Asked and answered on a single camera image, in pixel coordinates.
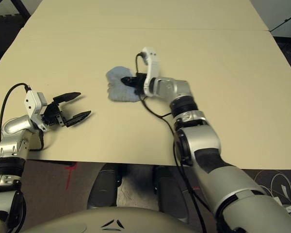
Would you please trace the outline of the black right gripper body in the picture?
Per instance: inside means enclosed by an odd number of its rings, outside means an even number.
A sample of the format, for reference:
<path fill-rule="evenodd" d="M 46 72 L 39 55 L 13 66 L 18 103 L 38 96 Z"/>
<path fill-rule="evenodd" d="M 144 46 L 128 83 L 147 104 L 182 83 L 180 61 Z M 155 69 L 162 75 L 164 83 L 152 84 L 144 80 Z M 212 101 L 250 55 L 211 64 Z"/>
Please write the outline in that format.
<path fill-rule="evenodd" d="M 146 73 L 136 73 L 136 76 L 134 77 L 134 93 L 136 95 L 144 95 L 144 84 L 146 80 L 147 74 Z"/>

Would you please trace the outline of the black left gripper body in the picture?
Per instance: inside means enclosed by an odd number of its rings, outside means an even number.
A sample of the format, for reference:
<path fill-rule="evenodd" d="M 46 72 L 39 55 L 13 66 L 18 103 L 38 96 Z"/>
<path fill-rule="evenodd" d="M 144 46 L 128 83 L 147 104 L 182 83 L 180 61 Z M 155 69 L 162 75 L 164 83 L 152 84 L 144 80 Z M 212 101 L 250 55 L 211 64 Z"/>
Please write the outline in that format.
<path fill-rule="evenodd" d="M 48 125 L 60 125 L 64 126 L 64 120 L 62 116 L 62 112 L 59 109 L 59 104 L 56 102 L 52 102 L 47 106 L 47 108 L 44 111 L 44 114 L 42 115 L 42 121 Z"/>

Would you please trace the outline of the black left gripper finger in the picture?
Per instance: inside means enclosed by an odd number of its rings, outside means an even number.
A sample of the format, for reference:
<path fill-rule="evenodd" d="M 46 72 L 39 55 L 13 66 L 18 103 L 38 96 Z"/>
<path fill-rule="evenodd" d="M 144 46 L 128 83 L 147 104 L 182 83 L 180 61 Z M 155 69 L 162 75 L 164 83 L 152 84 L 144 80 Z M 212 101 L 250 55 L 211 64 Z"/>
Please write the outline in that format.
<path fill-rule="evenodd" d="M 79 113 L 77 115 L 74 115 L 71 119 L 65 120 L 64 125 L 66 127 L 71 127 L 71 126 L 83 121 L 90 114 L 91 114 L 91 111 L 86 111 L 86 112 L 82 112 L 82 113 Z"/>
<path fill-rule="evenodd" d="M 65 94 L 62 94 L 62 95 L 54 97 L 53 101 L 55 103 L 68 102 L 68 101 L 71 101 L 71 100 L 75 99 L 79 95 L 81 95 L 80 92 L 65 93 Z"/>

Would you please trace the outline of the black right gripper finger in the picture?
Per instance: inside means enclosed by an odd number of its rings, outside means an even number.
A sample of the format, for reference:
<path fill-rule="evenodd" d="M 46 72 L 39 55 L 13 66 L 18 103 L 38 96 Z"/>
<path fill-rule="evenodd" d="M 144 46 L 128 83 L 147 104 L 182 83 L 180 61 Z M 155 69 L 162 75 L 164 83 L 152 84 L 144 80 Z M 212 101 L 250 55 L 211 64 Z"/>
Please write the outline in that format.
<path fill-rule="evenodd" d="M 124 85 L 137 85 L 137 77 L 126 76 L 126 77 L 121 78 L 121 82 Z"/>

